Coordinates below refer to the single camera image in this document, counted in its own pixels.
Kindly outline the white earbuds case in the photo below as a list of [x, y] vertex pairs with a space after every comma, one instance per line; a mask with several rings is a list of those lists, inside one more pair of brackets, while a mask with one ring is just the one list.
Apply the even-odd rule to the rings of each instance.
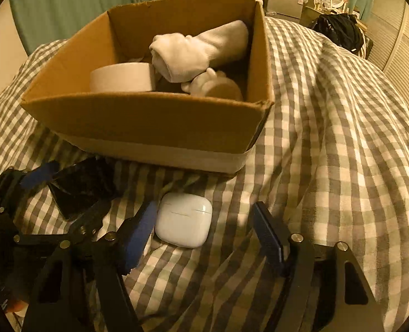
[[157, 213], [155, 233], [175, 246], [195, 249], [202, 246], [211, 228], [213, 207], [202, 196], [167, 193]]

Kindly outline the beige tape roll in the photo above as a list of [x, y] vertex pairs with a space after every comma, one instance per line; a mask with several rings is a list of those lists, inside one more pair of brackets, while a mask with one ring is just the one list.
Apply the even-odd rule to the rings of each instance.
[[97, 68], [90, 74], [92, 92], [152, 92], [154, 68], [146, 62], [127, 62]]

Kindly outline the white sock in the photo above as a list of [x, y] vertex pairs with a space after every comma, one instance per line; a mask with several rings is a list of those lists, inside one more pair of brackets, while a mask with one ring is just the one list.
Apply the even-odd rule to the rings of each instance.
[[156, 35], [149, 46], [152, 65], [169, 82], [194, 79], [208, 68], [241, 60], [247, 53], [249, 30], [241, 20], [193, 37], [175, 32]]

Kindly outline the grey checkered bed sheet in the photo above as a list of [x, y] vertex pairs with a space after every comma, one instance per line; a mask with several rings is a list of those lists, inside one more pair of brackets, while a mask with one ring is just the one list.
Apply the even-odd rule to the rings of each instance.
[[262, 331], [278, 298], [248, 217], [264, 201], [315, 243], [346, 242], [397, 331], [409, 316], [409, 113], [374, 65], [292, 22], [269, 18], [262, 39], [275, 106], [234, 177], [116, 160], [116, 217], [169, 190], [216, 205], [195, 252], [154, 243], [126, 281], [146, 331]]

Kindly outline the open cardboard box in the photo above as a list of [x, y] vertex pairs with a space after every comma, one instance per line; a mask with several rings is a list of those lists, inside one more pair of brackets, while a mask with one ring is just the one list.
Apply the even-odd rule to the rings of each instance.
[[[243, 101], [193, 97], [153, 66], [152, 92], [92, 92], [97, 68], [152, 64], [156, 35], [193, 37], [241, 20], [246, 55], [225, 64]], [[234, 174], [255, 145], [275, 97], [264, 12], [255, 0], [155, 0], [119, 5], [79, 30], [34, 77], [21, 105], [33, 118], [83, 151], [206, 172]]]

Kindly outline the black jacket on chair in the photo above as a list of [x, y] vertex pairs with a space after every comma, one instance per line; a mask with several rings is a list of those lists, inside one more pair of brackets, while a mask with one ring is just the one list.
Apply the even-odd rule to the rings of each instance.
[[321, 14], [312, 29], [333, 43], [357, 55], [364, 45], [363, 33], [350, 14]]

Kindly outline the white louvered wardrobe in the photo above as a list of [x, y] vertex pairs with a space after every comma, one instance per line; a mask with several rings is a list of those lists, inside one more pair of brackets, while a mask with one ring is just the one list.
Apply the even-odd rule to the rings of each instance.
[[409, 6], [406, 2], [375, 2], [368, 20], [374, 42], [369, 60], [384, 72], [409, 110]]

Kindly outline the silver mini fridge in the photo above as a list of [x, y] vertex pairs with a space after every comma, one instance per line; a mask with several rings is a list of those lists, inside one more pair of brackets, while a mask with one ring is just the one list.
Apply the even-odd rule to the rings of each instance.
[[266, 15], [299, 23], [304, 0], [265, 0]]

